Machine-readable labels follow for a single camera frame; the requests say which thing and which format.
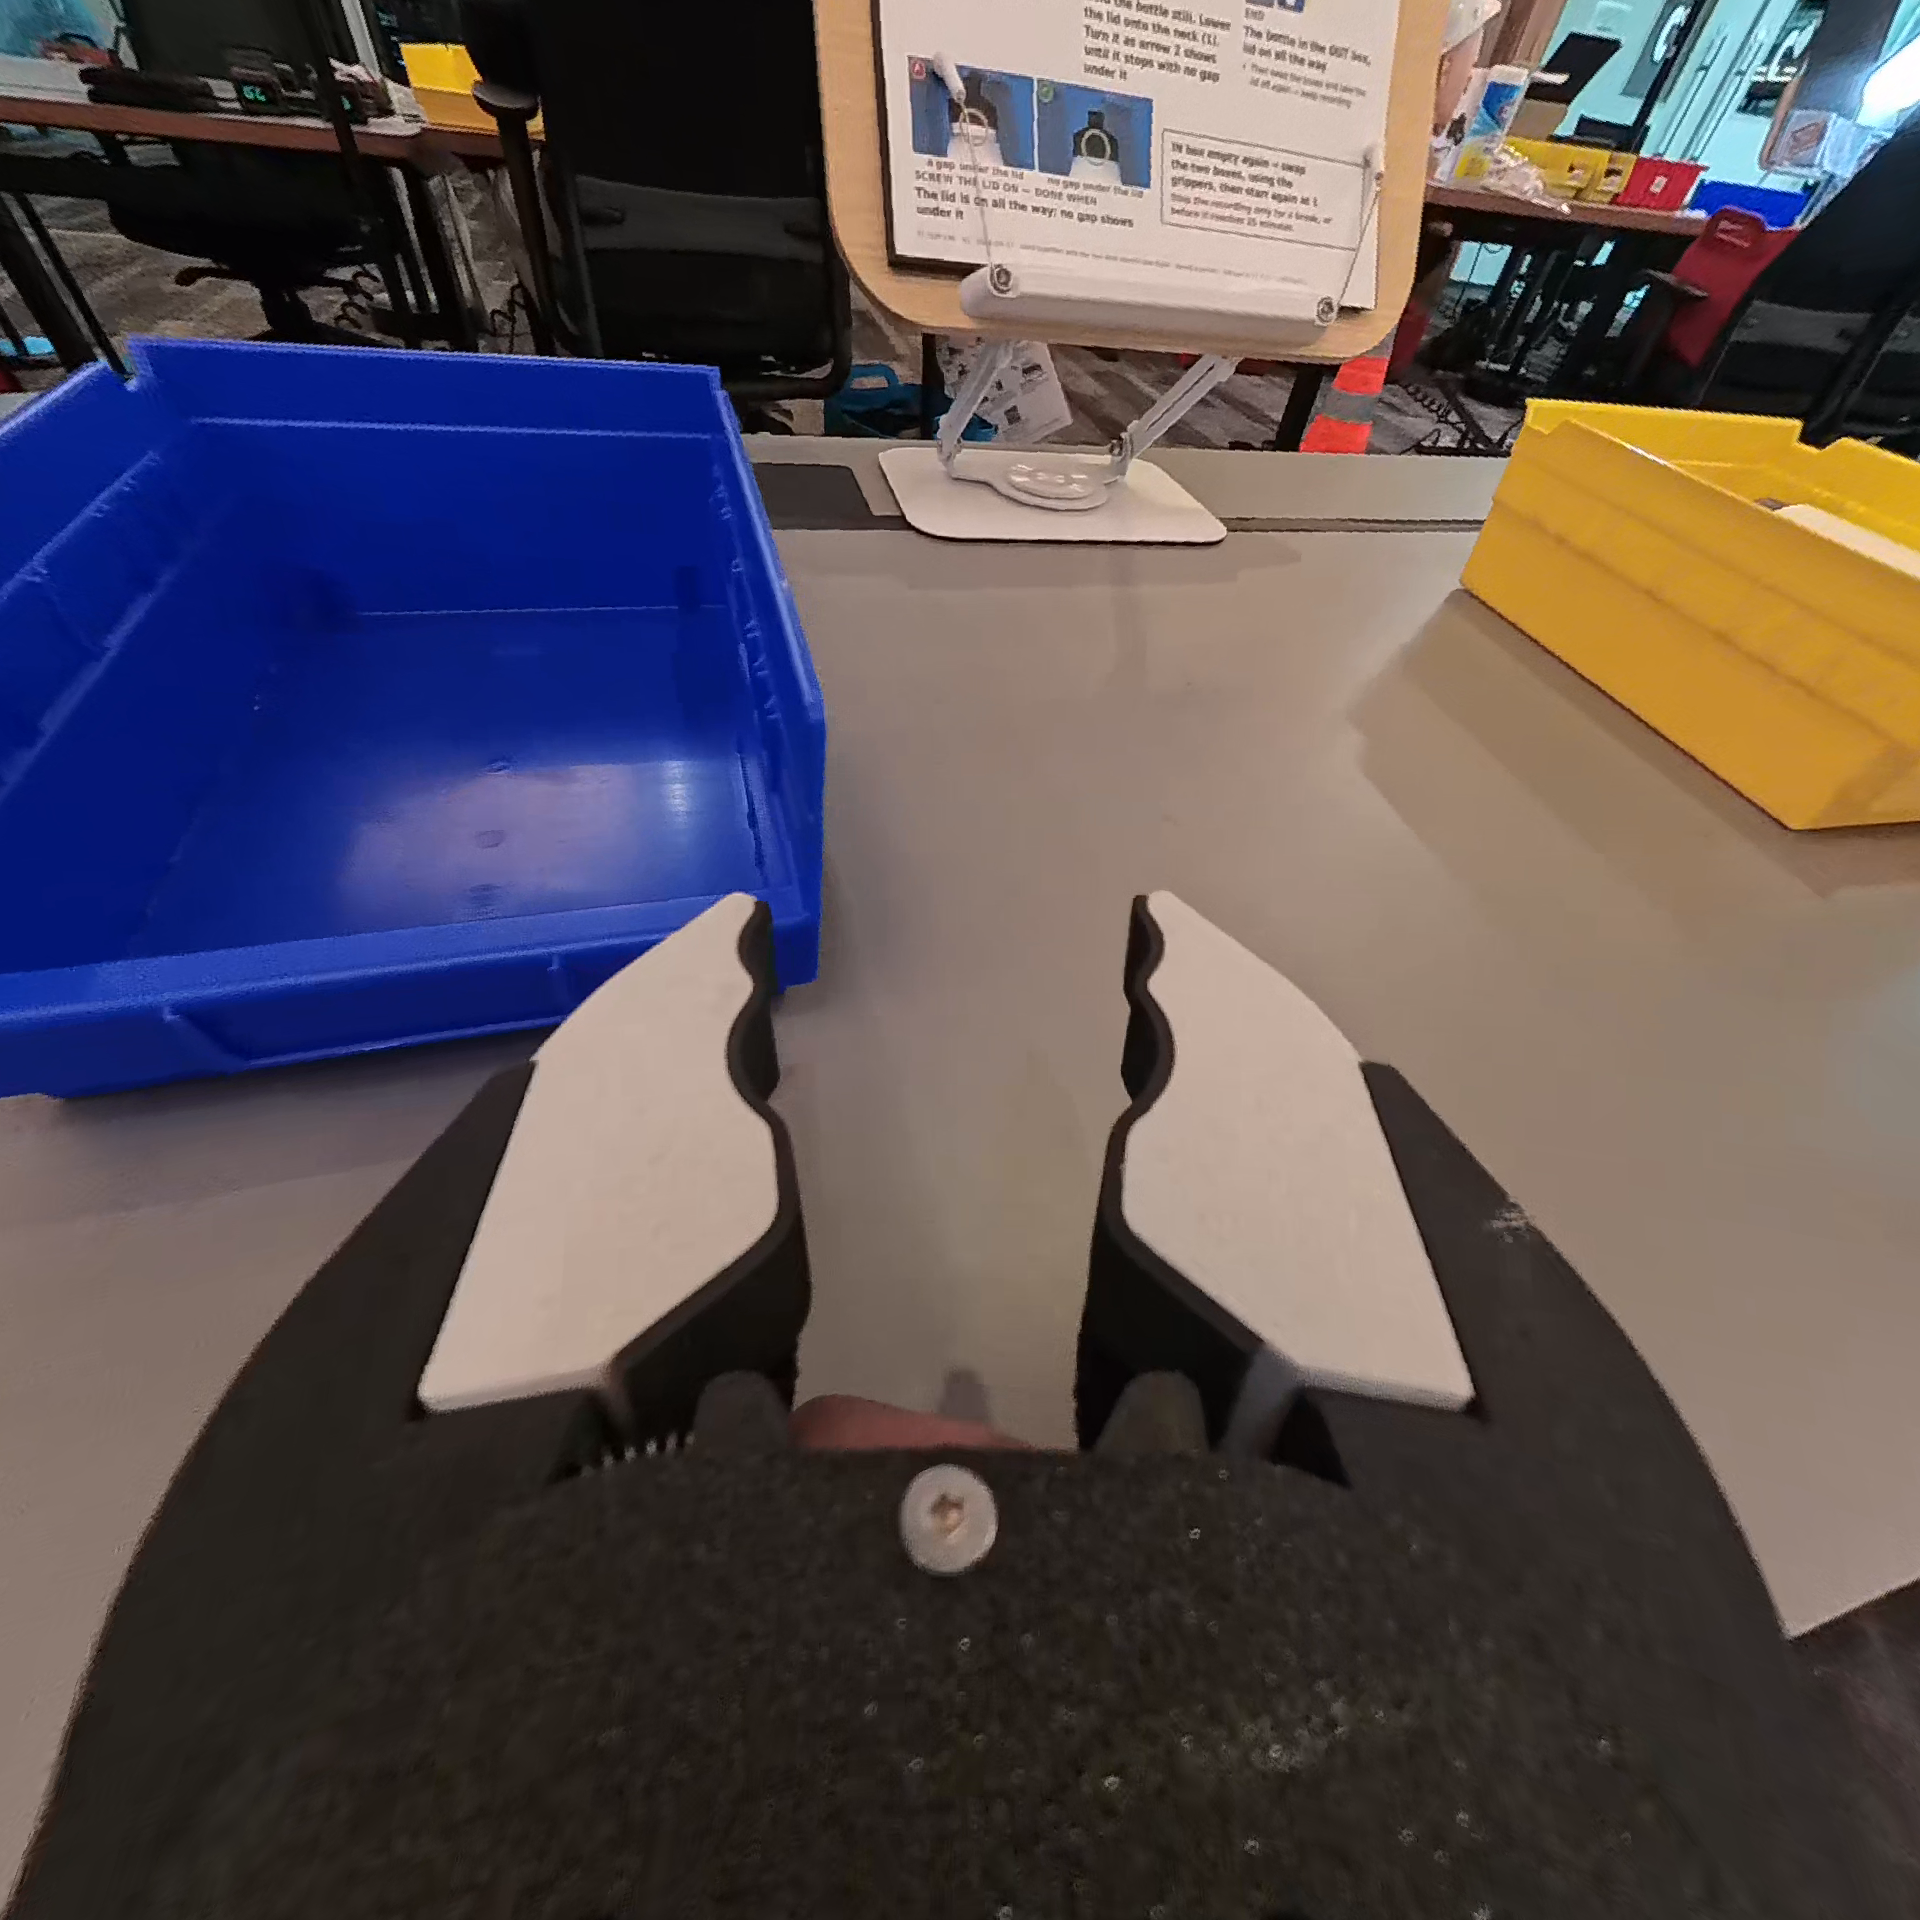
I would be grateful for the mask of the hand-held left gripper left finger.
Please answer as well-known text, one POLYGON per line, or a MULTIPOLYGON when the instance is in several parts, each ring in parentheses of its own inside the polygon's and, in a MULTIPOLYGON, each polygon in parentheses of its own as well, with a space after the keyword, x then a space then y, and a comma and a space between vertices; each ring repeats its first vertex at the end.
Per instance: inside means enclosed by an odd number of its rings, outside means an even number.
POLYGON ((771 907, 743 891, 599 985, 537 1049, 418 1378, 426 1411, 590 1392, 633 1442, 708 1382, 796 1392, 812 1268, 771 907))

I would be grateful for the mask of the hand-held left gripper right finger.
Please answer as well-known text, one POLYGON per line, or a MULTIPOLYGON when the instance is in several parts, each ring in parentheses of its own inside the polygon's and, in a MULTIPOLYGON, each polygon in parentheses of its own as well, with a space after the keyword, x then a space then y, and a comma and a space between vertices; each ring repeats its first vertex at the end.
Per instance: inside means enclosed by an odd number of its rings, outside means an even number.
POLYGON ((1153 1375, 1186 1382, 1214 1451, 1281 1451, 1311 1389, 1467 1411, 1473 1375, 1354 1041, 1175 891, 1133 898, 1125 1005, 1078 1445, 1153 1375))

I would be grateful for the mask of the blue plastic bin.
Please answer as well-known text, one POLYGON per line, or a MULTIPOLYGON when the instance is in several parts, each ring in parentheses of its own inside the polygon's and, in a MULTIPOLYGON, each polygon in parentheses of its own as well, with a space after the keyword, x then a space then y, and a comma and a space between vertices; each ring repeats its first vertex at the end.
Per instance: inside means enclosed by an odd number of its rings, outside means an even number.
POLYGON ((713 368, 135 339, 2 420, 2 1095, 821 968, 827 707, 713 368))

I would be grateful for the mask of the yellow plastic bin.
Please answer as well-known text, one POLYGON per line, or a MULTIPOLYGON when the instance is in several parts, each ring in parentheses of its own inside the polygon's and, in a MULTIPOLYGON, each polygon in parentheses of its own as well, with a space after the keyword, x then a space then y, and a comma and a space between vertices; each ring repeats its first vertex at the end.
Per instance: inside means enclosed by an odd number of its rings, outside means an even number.
POLYGON ((1916 822, 1916 460, 1797 420, 1532 399, 1461 587, 1788 829, 1916 822))

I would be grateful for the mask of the orange traffic cone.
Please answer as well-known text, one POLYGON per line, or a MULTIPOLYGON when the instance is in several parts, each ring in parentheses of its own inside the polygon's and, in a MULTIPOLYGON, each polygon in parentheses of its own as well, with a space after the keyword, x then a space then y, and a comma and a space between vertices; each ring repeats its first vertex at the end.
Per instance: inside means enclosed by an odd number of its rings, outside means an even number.
POLYGON ((1371 448, 1371 423, 1389 383, 1390 343, 1345 359, 1319 388, 1299 453, 1356 457, 1371 448))

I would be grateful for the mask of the hanging printed sheet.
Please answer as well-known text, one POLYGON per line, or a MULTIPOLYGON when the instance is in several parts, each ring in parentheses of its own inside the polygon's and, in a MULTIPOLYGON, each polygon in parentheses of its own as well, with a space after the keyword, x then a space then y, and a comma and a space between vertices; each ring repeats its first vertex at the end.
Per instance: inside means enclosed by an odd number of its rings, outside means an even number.
POLYGON ((946 334, 932 349, 948 393, 946 444, 1035 447, 1069 427, 1072 405, 1044 343, 946 334))

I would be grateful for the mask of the black office chair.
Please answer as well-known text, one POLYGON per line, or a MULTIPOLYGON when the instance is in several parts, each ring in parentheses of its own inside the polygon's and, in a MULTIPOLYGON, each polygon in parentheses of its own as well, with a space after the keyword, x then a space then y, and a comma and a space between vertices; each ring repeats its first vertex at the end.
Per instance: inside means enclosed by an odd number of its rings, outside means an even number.
POLYGON ((233 279, 255 288, 277 343, 371 343, 365 327, 321 321, 308 292, 350 292, 386 240, 341 157, 224 143, 104 135, 117 235, 190 260, 179 285, 233 279))
POLYGON ((1691 401, 1916 455, 1916 179, 1858 179, 1761 271, 1691 401))
POLYGON ((708 368, 737 416, 851 372, 812 4, 458 4, 538 349, 708 368))

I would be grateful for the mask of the red office chair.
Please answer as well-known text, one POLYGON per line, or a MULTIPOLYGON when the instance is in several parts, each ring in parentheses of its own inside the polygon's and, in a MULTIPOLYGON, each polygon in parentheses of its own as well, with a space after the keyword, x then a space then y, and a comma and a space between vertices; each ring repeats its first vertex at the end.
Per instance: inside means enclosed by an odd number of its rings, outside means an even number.
POLYGON ((1749 207, 1720 207, 1671 268, 1647 271, 1643 365, 1700 372, 1761 271, 1797 240, 1749 207))

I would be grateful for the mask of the wooden table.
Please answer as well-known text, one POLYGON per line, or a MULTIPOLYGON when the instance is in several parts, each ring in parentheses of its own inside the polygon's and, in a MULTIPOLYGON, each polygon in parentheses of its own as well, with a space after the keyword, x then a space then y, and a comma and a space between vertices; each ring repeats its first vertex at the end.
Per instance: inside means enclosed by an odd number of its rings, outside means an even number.
MULTIPOLYGON (((236 145, 236 149, 277 149, 308 156, 337 156, 341 143, 336 127, 321 117, 272 117, 245 112, 163 112, 129 105, 97 105, 92 99, 39 99, 2 96, 2 124, 23 124, 39 129, 69 129, 92 135, 128 139, 177 139, 200 145, 236 145)), ((498 133, 485 129, 439 129, 432 124, 409 127, 398 117, 382 117, 365 127, 348 127, 361 156, 392 165, 428 165, 442 157, 471 157, 496 165, 505 157, 498 133)))
POLYGON ((1655 235, 1684 245, 1708 226, 1693 207, 1537 201, 1482 182, 1428 182, 1426 218, 1447 222, 1461 245, 1567 245, 1575 235, 1655 235))

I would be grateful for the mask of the wooden instruction board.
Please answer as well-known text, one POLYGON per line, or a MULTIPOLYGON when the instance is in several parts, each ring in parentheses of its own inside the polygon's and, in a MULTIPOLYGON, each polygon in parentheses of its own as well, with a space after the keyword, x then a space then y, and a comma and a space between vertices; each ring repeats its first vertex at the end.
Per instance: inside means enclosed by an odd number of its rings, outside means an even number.
POLYGON ((1063 275, 1035 296, 1032 267, 996 235, 991 260, 958 268, 911 264, 892 239, 890 129, 880 84, 880 7, 819 4, 819 73, 827 139, 827 207, 837 246, 867 300, 918 332, 1044 339, 1069 346, 1184 349, 1273 362, 1345 362, 1379 343, 1403 317, 1426 235, 1428 133, 1443 62, 1447 4, 1400 4, 1386 129, 1362 198, 1361 253, 1374 264, 1374 300, 1339 285, 1306 317, 1219 292, 1219 271, 1111 267, 1063 275))

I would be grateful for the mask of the small yellow bin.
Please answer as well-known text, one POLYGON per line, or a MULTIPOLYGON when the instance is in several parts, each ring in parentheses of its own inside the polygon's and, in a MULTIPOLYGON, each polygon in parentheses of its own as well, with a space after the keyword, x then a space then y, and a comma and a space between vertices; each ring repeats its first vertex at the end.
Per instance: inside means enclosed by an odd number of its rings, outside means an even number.
POLYGON ((407 84, 435 129, 494 133, 494 113, 475 99, 480 80, 462 44, 404 44, 407 84))
POLYGON ((1633 150, 1575 139, 1508 135, 1505 150, 1532 167, 1553 201, 1567 205, 1615 205, 1639 162, 1633 150))

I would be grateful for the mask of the instruction board on stand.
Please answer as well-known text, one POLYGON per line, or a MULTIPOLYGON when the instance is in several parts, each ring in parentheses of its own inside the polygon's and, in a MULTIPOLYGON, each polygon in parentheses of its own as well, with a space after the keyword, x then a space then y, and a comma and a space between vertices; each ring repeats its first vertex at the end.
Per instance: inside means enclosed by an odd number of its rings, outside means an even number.
POLYGON ((1397 4, 873 4, 873 31, 898 260, 1374 300, 1397 4))

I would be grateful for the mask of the white wipes canister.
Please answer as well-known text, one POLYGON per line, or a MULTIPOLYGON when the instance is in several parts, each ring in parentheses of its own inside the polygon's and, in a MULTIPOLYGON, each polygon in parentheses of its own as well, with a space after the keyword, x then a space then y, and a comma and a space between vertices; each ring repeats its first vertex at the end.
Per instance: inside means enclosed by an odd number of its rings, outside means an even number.
POLYGON ((1456 133, 1451 182, 1482 182, 1494 174, 1531 84, 1532 68, 1523 62, 1473 68, 1461 107, 1451 124, 1456 133))

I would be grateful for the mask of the black charger with green display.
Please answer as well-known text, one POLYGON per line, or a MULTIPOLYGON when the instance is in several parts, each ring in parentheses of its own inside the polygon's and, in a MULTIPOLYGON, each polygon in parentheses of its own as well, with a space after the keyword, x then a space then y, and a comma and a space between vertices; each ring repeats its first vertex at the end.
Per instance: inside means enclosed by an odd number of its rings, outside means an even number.
MULTIPOLYGON (((395 113, 395 91, 382 73, 371 73, 357 62, 333 59, 330 65, 341 112, 350 124, 371 124, 374 117, 395 113)), ((228 47, 227 80, 242 112, 280 117, 330 117, 330 107, 318 96, 317 68, 311 65, 297 68, 267 50, 228 47)))

